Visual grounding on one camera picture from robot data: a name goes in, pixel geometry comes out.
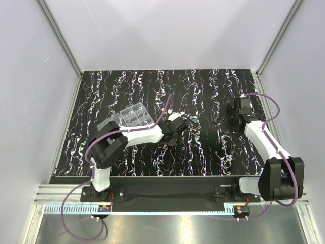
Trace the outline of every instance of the marble pattern surface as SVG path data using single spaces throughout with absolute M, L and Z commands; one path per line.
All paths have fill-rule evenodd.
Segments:
M 173 112 L 198 117 L 199 136 L 189 130 L 177 146 L 147 143 L 130 147 L 111 175 L 260 174 L 263 162 L 252 142 L 244 135 L 232 135 L 218 118 L 223 104 L 253 92 L 256 87 L 250 70 L 86 71 L 55 175 L 90 175 L 85 146 L 98 124 L 137 102 L 142 102 L 156 120 L 170 93 Z M 259 99 L 251 97 L 251 102 L 254 112 L 263 116 Z

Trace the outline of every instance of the white wall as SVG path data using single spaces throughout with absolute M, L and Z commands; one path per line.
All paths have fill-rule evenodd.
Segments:
M 262 73 L 281 107 L 284 147 L 305 161 L 305 189 L 325 240 L 325 2 L 305 1 Z
M 294 0 L 47 0 L 84 70 L 257 69 Z
M 0 242 L 21 243 L 77 76 L 35 0 L 0 1 Z

